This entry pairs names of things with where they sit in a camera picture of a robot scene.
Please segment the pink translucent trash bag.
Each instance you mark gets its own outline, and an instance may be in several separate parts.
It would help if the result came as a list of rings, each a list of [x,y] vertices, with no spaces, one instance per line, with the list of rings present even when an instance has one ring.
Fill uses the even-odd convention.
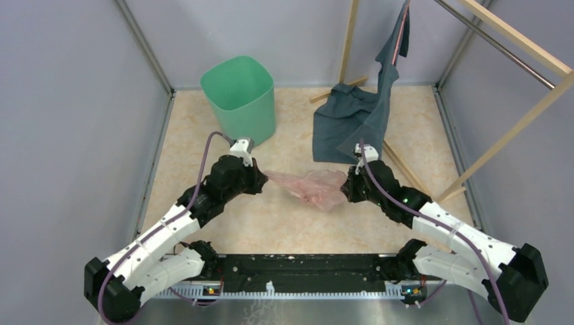
[[[313,170],[304,175],[265,171],[264,174],[293,197],[321,211],[331,211],[347,200],[340,190],[347,180],[342,171]]]

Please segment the green plastic trash bin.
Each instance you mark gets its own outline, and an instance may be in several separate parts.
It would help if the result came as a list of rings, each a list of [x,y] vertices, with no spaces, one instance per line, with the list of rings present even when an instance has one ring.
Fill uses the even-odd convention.
[[[275,133],[275,85],[269,71],[250,56],[223,61],[200,78],[221,131],[232,139],[248,137],[255,146]]]

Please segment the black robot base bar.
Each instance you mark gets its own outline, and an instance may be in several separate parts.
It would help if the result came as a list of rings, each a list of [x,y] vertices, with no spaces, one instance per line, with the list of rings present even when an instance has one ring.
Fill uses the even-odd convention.
[[[386,254],[219,255],[192,282],[223,285],[224,293],[383,292],[392,284],[430,280],[402,257]]]

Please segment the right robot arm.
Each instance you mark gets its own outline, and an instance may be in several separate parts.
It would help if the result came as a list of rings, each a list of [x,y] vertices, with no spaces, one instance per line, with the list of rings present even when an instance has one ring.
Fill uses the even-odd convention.
[[[381,160],[351,166],[340,190],[349,202],[371,202],[395,223],[447,247],[442,251],[421,240],[406,244],[397,260],[397,271],[406,279],[419,274],[442,278],[488,300],[514,322],[526,321],[548,288],[537,248],[508,244],[454,217],[430,196],[401,185]]]

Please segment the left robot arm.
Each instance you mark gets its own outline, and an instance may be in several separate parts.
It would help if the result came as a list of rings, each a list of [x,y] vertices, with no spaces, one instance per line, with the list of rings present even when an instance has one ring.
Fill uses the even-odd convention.
[[[212,278],[217,271],[215,251],[205,241],[189,245],[174,257],[164,255],[222,214],[235,197],[260,194],[267,180],[256,159],[221,156],[211,172],[187,189],[152,228],[121,251],[86,264],[85,298],[102,320],[125,324],[148,300],[176,283],[196,276]]]

